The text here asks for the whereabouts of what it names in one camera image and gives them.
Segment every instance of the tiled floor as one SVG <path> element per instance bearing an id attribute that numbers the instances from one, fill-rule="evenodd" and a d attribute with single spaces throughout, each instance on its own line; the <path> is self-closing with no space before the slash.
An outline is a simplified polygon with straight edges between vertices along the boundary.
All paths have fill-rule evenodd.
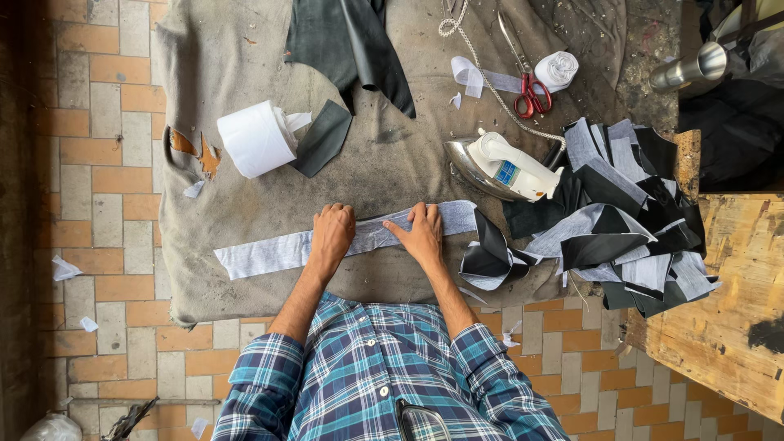
<path id="1" fill-rule="evenodd" d="M 49 0 L 39 30 L 36 159 L 42 233 L 35 251 L 40 372 L 50 409 L 67 410 L 97 441 L 124 406 L 80 399 L 211 400 L 226 396 L 241 348 L 271 317 L 223 320 L 190 333 L 169 321 L 169 281 L 158 231 L 158 160 L 165 95 L 153 33 L 162 2 Z M 59 254 L 84 271 L 52 283 Z M 784 439 L 778 426 L 656 366 L 645 354 L 617 359 L 619 312 L 590 298 L 479 312 L 494 333 L 523 326 L 509 350 L 564 428 L 580 441 Z M 82 317 L 99 329 L 85 332 Z M 77 400 L 60 401 L 68 396 Z M 196 417 L 218 406 L 158 406 L 132 440 L 193 439 Z M 202 436 L 208 439 L 212 426 Z"/>

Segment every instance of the red-handled scissors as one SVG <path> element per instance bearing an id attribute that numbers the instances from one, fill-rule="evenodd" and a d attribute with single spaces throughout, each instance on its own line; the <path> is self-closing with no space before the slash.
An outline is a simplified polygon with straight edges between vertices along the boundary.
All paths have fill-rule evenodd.
<path id="1" fill-rule="evenodd" d="M 534 76 L 534 70 L 531 69 L 531 64 L 529 64 L 528 60 L 525 58 L 525 52 L 523 52 L 520 39 L 517 38 L 517 32 L 514 30 L 514 26 L 512 26 L 509 18 L 500 8 L 498 9 L 498 21 L 501 24 L 501 32 L 503 33 L 504 38 L 506 38 L 506 42 L 509 43 L 509 49 L 512 50 L 512 53 L 517 59 L 515 64 L 517 65 L 517 68 L 520 69 L 520 86 L 522 92 L 520 93 L 520 96 L 514 100 L 514 111 L 517 112 L 517 116 L 525 119 L 531 118 L 534 115 L 534 111 L 537 111 L 540 114 L 547 113 L 553 107 L 550 91 Z M 542 105 L 539 96 L 534 92 L 534 86 L 542 88 L 543 95 L 547 99 L 547 107 Z M 518 107 L 520 100 L 523 100 L 523 103 L 525 104 L 525 112 L 523 113 L 520 113 Z"/>

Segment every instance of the person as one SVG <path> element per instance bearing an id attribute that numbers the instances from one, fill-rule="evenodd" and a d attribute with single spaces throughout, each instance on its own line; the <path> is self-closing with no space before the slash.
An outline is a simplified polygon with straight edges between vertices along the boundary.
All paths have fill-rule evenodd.
<path id="1" fill-rule="evenodd" d="M 408 221 L 411 231 L 383 225 L 419 262 L 440 310 L 325 292 L 356 224 L 351 206 L 325 206 L 291 295 L 241 351 L 213 440 L 568 440 L 450 277 L 438 207 L 420 202 Z"/>

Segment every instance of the blue plaid shirt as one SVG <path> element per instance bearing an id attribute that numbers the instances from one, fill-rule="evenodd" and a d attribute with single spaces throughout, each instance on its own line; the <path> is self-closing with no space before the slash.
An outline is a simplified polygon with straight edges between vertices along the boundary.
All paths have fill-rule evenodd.
<path id="1" fill-rule="evenodd" d="M 395 402 L 437 412 L 452 439 L 568 441 L 553 409 L 475 324 L 450 342 L 431 304 L 325 293 L 305 348 L 270 333 L 234 366 L 213 440 L 399 440 Z"/>

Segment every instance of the man's hand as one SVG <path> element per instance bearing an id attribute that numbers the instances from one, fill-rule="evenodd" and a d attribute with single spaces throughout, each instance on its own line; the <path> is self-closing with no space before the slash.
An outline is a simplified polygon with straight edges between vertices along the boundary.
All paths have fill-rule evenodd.
<path id="1" fill-rule="evenodd" d="M 443 232 L 438 205 L 425 206 L 425 202 L 417 203 L 408 214 L 408 221 L 413 225 L 411 231 L 400 228 L 390 220 L 385 220 L 383 225 L 400 240 L 426 274 L 442 269 L 445 266 L 441 256 Z"/>
<path id="2" fill-rule="evenodd" d="M 325 205 L 313 216 L 313 239 L 306 267 L 319 277 L 330 279 L 346 255 L 356 232 L 354 208 L 341 203 Z"/>

